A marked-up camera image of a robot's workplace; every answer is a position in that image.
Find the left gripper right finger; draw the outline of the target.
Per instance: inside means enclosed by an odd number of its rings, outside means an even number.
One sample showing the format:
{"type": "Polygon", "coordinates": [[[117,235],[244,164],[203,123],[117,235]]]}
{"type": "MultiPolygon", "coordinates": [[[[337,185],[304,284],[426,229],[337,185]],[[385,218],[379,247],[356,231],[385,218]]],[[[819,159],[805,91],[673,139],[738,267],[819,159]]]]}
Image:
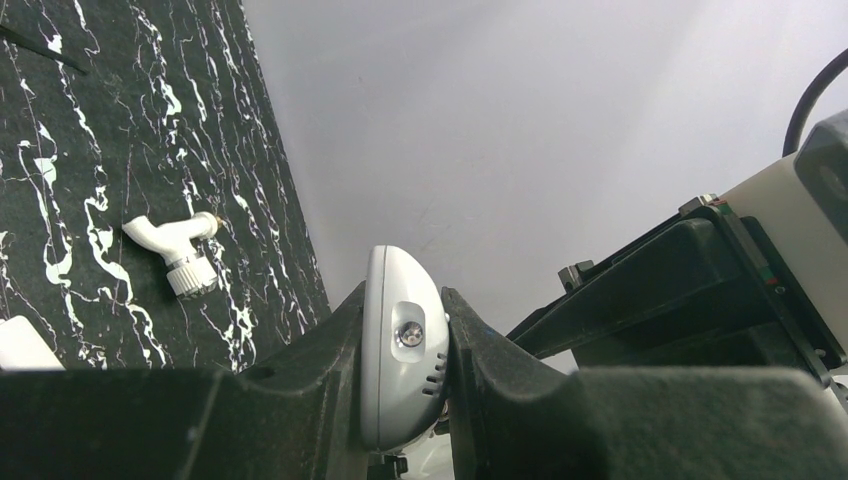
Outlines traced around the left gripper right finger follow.
{"type": "Polygon", "coordinates": [[[843,479],[847,416],[785,368],[562,373],[444,288],[458,479],[843,479]]]}

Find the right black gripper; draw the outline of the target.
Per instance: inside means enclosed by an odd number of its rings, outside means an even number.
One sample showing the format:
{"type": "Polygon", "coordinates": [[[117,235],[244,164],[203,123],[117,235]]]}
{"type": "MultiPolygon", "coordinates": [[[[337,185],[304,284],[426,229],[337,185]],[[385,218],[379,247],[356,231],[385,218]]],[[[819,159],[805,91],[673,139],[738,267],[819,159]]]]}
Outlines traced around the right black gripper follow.
{"type": "Polygon", "coordinates": [[[847,394],[847,351],[760,222],[713,195],[607,259],[560,273],[565,292],[509,334],[582,367],[782,367],[847,394]]]}

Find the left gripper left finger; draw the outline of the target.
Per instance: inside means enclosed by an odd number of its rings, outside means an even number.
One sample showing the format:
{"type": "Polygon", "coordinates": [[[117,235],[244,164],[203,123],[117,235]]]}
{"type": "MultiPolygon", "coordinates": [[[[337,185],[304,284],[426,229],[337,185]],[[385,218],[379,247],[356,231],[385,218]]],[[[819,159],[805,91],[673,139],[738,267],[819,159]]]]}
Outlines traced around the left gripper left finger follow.
{"type": "Polygon", "coordinates": [[[5,479],[363,479],[365,289],[240,374],[5,372],[5,479]]]}

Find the white remote control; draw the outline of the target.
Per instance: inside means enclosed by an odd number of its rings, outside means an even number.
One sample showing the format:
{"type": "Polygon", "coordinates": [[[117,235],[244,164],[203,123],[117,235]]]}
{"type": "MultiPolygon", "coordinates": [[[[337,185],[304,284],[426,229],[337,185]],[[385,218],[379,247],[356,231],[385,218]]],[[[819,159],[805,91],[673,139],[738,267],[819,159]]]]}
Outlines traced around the white remote control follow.
{"type": "Polygon", "coordinates": [[[445,403],[449,317],[405,250],[371,250],[362,311],[360,428],[372,452],[396,452],[433,428],[445,403]]]}

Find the white battery cover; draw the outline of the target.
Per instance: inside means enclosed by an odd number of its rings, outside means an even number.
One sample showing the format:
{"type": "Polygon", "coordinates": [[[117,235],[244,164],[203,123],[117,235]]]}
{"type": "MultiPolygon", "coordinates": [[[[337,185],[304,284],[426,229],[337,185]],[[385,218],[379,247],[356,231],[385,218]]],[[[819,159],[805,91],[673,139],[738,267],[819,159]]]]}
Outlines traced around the white battery cover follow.
{"type": "Polygon", "coordinates": [[[1,321],[2,371],[59,371],[65,367],[23,316],[1,321]]]}

